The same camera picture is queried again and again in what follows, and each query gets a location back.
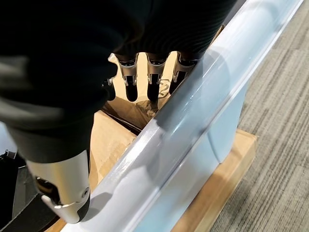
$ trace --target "cardboard box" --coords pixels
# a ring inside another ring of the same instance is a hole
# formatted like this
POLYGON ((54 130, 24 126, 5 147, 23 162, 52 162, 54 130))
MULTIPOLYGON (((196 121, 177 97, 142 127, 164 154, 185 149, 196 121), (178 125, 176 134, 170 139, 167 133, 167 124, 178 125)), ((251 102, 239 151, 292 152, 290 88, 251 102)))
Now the cardboard box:
MULTIPOLYGON (((89 182, 91 191, 122 157, 135 138, 136 135, 102 111, 95 113, 90 142, 91 170, 89 182)), ((65 224, 60 219, 46 232, 59 232, 65 224)))
MULTIPOLYGON (((224 29, 224 26, 221 26, 215 35, 213 41, 224 29)), ((140 53, 138 57, 137 64, 137 89, 138 89, 138 98, 135 102, 130 102, 126 98, 126 86, 121 76, 121 71, 119 68, 119 63, 117 58, 114 55, 110 56, 110 62, 117 64, 118 72, 116 77, 113 79, 116 98, 113 101, 108 101, 103 107, 103 111, 108 114, 111 114, 117 117, 120 120, 124 120, 139 129, 143 129, 147 123, 155 116, 156 112, 162 108, 162 106, 168 101, 169 94, 169 85, 173 75, 173 69, 175 60, 177 57, 177 52, 172 52, 166 63, 164 72, 162 75, 159 98, 158 102, 151 103, 147 97, 147 87, 148 87, 148 78, 147 78, 147 58, 145 53, 140 53)))

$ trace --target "black fingertip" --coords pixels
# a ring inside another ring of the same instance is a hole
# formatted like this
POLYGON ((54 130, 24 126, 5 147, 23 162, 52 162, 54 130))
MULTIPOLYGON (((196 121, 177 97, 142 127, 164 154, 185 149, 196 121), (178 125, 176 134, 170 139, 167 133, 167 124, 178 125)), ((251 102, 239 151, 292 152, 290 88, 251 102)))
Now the black fingertip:
POLYGON ((109 101, 112 101, 116 98, 116 91, 115 91, 115 87, 114 84, 112 83, 110 86, 108 86, 109 90, 108 90, 108 94, 109 94, 109 101))
POLYGON ((160 89, 160 85, 148 83, 147 97, 151 102, 156 102, 158 100, 159 89, 160 89))
POLYGON ((127 99, 131 102, 136 101, 137 99, 137 86, 129 84, 128 86, 126 86, 126 97, 127 99))
POLYGON ((89 197, 87 199, 87 201, 85 202, 85 204, 77 211, 77 214, 79 216, 79 221, 83 220, 83 218, 86 216, 88 209, 89 209, 89 205, 90 205, 90 194, 89 197))
POLYGON ((103 84, 103 88, 108 92, 109 101, 112 101, 116 98, 116 92, 115 92, 115 87, 113 83, 109 85, 108 82, 106 81, 103 84))
POLYGON ((179 82, 174 82, 173 80, 171 81, 170 86, 169 86, 170 95, 173 94, 173 92, 175 91, 175 89, 178 87, 179 84, 180 84, 179 82))

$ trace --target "metal bolt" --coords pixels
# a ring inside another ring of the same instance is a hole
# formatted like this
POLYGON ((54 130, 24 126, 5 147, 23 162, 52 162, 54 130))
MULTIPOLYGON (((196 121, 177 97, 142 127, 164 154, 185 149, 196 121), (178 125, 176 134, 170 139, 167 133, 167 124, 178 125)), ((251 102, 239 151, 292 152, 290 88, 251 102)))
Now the metal bolt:
POLYGON ((86 188, 85 191, 84 191, 84 193, 82 194, 82 197, 83 197, 83 198, 84 198, 85 196, 87 196, 88 191, 89 191, 89 188, 86 188))

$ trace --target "cardboard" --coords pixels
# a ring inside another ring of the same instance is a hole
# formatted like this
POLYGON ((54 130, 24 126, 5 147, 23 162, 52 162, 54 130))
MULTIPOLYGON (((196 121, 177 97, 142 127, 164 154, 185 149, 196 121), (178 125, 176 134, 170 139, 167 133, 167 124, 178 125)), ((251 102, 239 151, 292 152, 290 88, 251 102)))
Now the cardboard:
MULTIPOLYGON (((213 41, 218 37, 224 26, 221 26, 215 35, 213 41)), ((145 53, 139 53, 137 63, 137 88, 138 98, 135 102, 130 102, 126 98, 126 86, 121 76, 119 63, 115 55, 111 55, 109 61, 117 64, 118 72, 113 79, 116 98, 113 101, 108 101, 103 107, 103 111, 117 117, 120 120, 124 120, 139 129, 143 129, 147 123, 155 116, 156 112, 162 108, 162 106, 168 101, 169 85, 173 75, 174 64, 176 61, 177 52, 172 52, 164 67, 163 75, 160 83, 158 102, 151 103, 147 97, 147 58, 145 53)))
POLYGON ((208 232, 249 167, 256 152, 256 137, 237 130, 229 155, 207 180, 172 232, 208 232))
MULTIPOLYGON (((136 135, 108 117, 102 111, 95 113, 90 142, 90 189, 93 191, 107 175, 126 149, 134 141, 136 135)), ((59 232, 64 226, 58 220, 46 232, 59 232)))

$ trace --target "gray carpet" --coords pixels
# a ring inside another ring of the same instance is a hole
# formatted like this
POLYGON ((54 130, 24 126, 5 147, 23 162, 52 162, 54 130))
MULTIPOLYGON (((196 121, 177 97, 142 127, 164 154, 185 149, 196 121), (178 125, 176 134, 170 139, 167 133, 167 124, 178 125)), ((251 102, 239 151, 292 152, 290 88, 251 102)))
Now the gray carpet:
POLYGON ((309 0, 255 72, 239 127, 256 158, 212 232, 309 232, 309 0))

